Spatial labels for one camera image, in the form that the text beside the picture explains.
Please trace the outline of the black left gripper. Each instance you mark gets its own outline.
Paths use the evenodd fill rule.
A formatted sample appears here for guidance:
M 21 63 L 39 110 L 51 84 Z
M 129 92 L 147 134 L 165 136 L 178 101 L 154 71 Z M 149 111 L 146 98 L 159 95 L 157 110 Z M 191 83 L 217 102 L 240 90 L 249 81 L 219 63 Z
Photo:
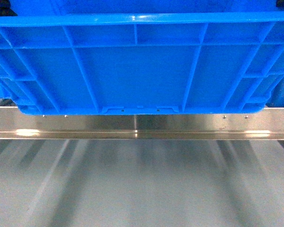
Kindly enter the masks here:
M 15 17 L 17 13 L 15 13 L 11 9 L 11 3 L 9 0 L 0 0 L 0 17 Z

